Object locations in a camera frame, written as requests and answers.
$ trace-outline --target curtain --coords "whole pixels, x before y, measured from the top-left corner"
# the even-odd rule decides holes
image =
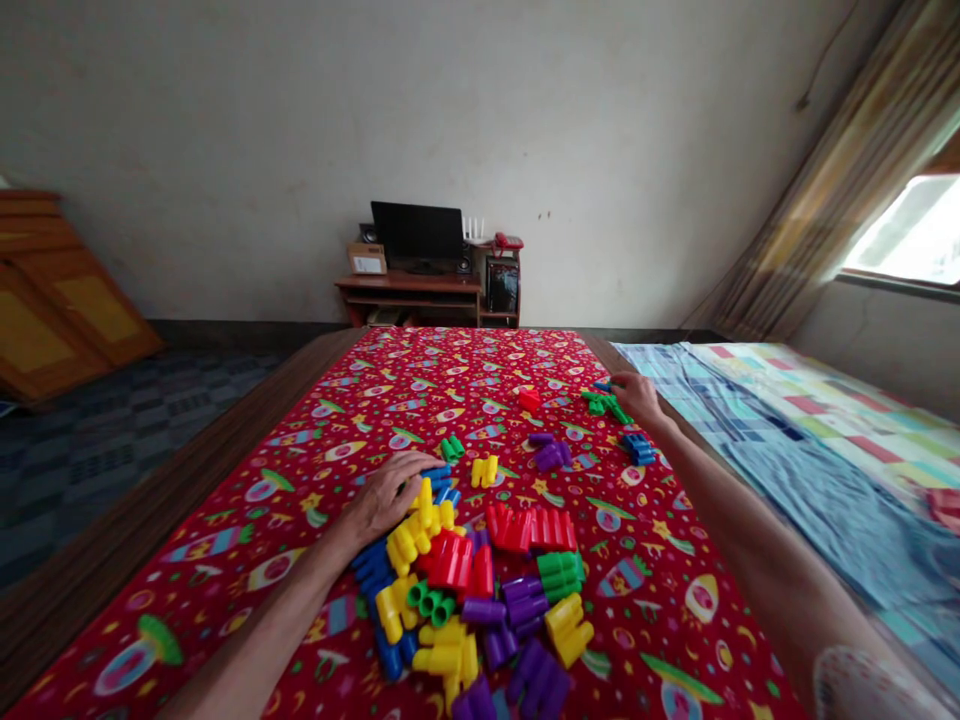
[[[782,341],[837,274],[857,232],[960,125],[960,2],[906,0],[746,253],[713,328]]]

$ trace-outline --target floor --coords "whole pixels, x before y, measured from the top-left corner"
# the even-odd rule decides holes
[[[69,543],[283,355],[168,352],[0,419],[0,592]]]

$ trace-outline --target red telephone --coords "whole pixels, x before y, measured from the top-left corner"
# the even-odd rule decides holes
[[[503,250],[520,250],[523,248],[523,240],[516,235],[504,235],[497,233],[493,236],[493,244]]]

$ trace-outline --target baseboard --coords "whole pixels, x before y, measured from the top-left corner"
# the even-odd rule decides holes
[[[171,350],[293,353],[346,323],[242,320],[148,320]]]
[[[624,328],[541,328],[543,330],[576,330],[589,333],[607,342],[631,345],[672,345],[678,342],[694,344],[730,342],[713,330],[630,330]]]

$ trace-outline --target wooden cabinet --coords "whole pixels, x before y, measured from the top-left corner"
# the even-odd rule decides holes
[[[56,198],[0,191],[0,383],[27,405],[162,347]]]

